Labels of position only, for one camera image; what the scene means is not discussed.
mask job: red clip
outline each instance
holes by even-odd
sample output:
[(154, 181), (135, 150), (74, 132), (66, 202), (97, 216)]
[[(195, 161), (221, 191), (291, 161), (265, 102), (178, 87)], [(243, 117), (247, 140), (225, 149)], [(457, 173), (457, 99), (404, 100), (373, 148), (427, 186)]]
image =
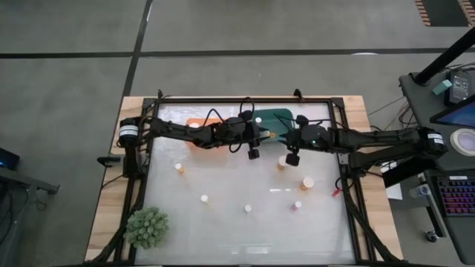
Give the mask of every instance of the red clip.
[(336, 189), (335, 192), (333, 192), (332, 197), (336, 197), (336, 195), (340, 194), (340, 192), (341, 192), (340, 188)]

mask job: green tray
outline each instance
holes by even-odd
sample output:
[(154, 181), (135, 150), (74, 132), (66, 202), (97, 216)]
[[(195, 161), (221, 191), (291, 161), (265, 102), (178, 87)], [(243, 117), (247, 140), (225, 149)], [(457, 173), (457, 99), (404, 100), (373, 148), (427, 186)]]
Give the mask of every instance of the green tray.
[[(275, 114), (287, 119), (279, 120), (275, 116)], [(261, 123), (259, 123), (260, 127), (266, 128), (271, 133), (275, 134), (274, 138), (265, 139), (263, 142), (275, 142), (279, 140), (284, 140), (284, 138), (279, 136), (281, 134), (285, 134), (289, 130), (289, 128), (293, 128), (293, 121), (290, 121), (288, 119), (293, 119), (294, 117), (292, 115), (292, 112), (286, 108), (272, 108), (254, 111), (252, 120), (255, 121), (256, 118), (262, 119)]]

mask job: small cylinder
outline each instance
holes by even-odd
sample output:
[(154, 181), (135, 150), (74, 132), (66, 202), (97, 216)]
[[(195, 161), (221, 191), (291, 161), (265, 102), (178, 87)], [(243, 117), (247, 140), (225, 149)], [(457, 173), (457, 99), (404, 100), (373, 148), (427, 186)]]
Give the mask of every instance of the small cylinder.
[(185, 172), (185, 169), (183, 168), (183, 166), (181, 165), (181, 163), (177, 163), (175, 164), (175, 169), (177, 169), (177, 171), (182, 174)]
[(277, 168), (281, 171), (283, 171), (285, 169), (287, 165), (287, 163), (285, 162), (285, 159), (286, 159), (286, 156), (281, 156), (279, 157), (279, 161), (277, 163)]
[(300, 189), (307, 190), (309, 188), (312, 188), (313, 184), (314, 182), (313, 182), (312, 177), (305, 177), (302, 183), (300, 184)]
[(208, 196), (207, 196), (207, 195), (203, 195), (203, 196), (201, 196), (200, 200), (201, 200), (201, 202), (203, 202), (203, 203), (208, 203)]
[(294, 205), (292, 205), (292, 210), (297, 211), (301, 207), (302, 207), (302, 202), (295, 201)]

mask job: concrete floor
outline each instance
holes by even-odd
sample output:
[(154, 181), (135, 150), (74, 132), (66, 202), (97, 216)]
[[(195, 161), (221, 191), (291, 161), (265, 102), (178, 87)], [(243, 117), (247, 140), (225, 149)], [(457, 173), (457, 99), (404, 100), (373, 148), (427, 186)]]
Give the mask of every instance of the concrete floor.
[[(0, 53), (132, 51), (145, 0), (0, 0)], [(142, 50), (447, 47), (467, 28), (425, 27), (411, 0), (156, 0)], [(141, 59), (132, 96), (363, 95), (371, 112), (398, 77), (436, 54)], [(475, 60), (464, 55), (461, 62)], [(61, 184), (28, 207), (18, 266), (80, 263), (130, 59), (0, 59), (0, 146), (21, 172)], [(385, 126), (402, 101), (370, 117)], [(462, 266), (449, 239), (426, 243), (422, 210), (395, 211), (405, 259)]]

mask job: wooden table frame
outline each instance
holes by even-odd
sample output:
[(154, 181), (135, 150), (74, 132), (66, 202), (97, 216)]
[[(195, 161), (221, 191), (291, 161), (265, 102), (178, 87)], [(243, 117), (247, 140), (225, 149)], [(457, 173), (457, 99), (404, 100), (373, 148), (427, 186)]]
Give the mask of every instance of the wooden table frame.
[[(114, 134), (114, 140), (111, 146), (112, 154), (122, 154), (122, 149), (116, 146), (118, 140), (118, 123), (120, 120), (132, 117), (140, 116), (143, 106), (143, 101), (148, 97), (125, 97), (122, 102), (122, 106), (119, 112), (117, 120), (117, 126)], [(219, 102), (222, 96), (213, 97), (193, 97), (192, 99), (210, 99), (215, 102)], [(242, 99), (242, 96), (226, 96), (225, 99)], [(253, 96), (253, 98), (266, 98), (272, 99), (272, 101), (279, 102), (283, 99), (289, 99), (293, 97), (289, 96)], [(342, 99), (344, 103), (344, 114), (340, 114), (337, 107), (334, 107), (336, 119), (347, 120), (348, 126), (357, 131), (370, 131), (370, 124), (368, 122), (366, 110), (364, 108), (364, 102), (361, 96), (307, 96), (306, 99), (329, 99), (338, 98)], [(189, 97), (172, 97), (174, 101), (185, 101), (191, 99)], [(122, 168), (114, 167), (108, 168), (105, 172), (104, 183), (110, 181), (114, 177), (121, 174)], [(114, 235), (115, 231), (119, 227), (122, 210), (124, 209), (124, 198), (127, 188), (128, 180), (120, 178), (114, 184), (110, 184), (107, 188), (104, 188), (99, 196), (99, 203), (96, 210), (96, 216), (94, 218), (94, 224), (91, 229), (91, 235), (89, 239), (88, 248), (85, 255), (85, 260), (91, 260), (98, 255), (110, 238)], [(396, 228), (393, 222), (393, 216), (390, 210), (389, 201), (385, 191), (384, 182), (380, 177), (374, 175), (367, 175), (361, 180), (359, 190), (362, 191), (364, 201), (358, 202), (354, 197), (355, 203), (366, 207), (367, 217), (369, 219), (372, 229), (377, 233), (381, 241), (390, 249), (390, 251), (402, 258), (402, 252), (399, 246), (399, 239), (397, 237)], [(358, 190), (358, 186), (353, 187), (352, 195), (355, 196), (355, 189)], [(367, 249), (367, 242), (365, 242), (364, 234), (356, 223), (356, 232), (359, 242), (359, 251), (361, 251), (361, 259), (370, 259), (371, 249)], [(128, 256), (128, 246), (122, 250), (122, 257)]]

